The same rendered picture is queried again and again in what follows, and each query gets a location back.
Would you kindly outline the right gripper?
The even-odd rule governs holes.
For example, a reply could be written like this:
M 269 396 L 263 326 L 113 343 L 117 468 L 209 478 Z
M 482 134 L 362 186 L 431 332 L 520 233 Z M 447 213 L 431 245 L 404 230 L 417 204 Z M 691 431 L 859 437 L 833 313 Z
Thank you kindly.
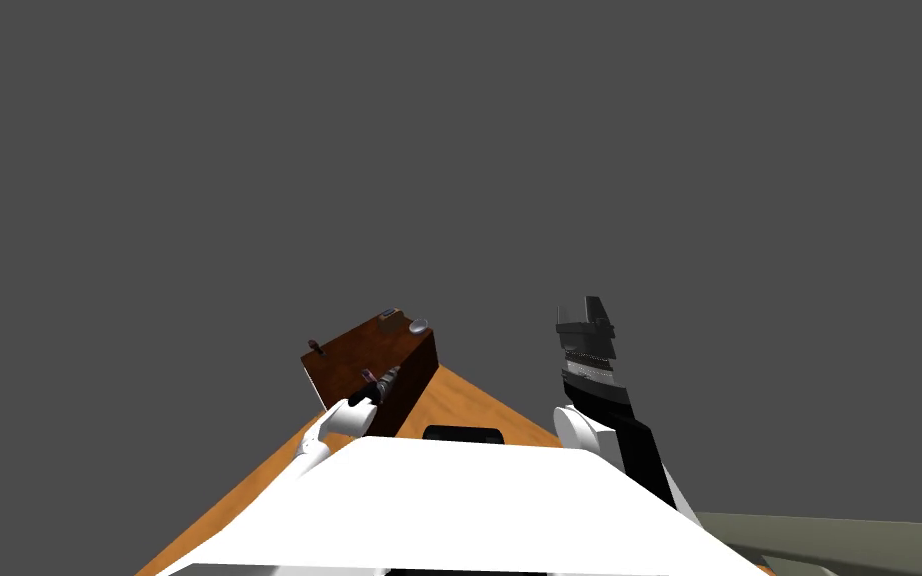
M 600 297 L 586 296 L 584 303 L 557 305 L 555 330 L 565 352 L 602 360 L 617 359 L 615 328 Z

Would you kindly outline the dark brown wooden table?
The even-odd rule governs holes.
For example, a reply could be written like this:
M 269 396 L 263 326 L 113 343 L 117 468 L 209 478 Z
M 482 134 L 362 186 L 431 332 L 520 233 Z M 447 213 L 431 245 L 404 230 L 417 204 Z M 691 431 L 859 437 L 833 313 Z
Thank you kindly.
M 379 407 L 369 436 L 393 437 L 416 406 L 439 368 L 434 332 L 408 331 L 412 320 L 403 315 L 378 322 L 372 317 L 322 344 L 325 356 L 308 351 L 301 356 L 303 369 L 325 409 L 362 388 L 363 369 L 375 377 L 400 366 L 388 399 Z

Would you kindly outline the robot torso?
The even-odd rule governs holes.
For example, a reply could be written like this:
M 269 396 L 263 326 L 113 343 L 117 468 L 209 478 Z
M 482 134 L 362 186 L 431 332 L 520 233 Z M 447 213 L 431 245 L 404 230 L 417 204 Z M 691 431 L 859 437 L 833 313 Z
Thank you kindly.
M 337 452 L 304 443 L 227 527 L 159 576 L 391 569 L 763 576 L 592 452 L 384 437 Z

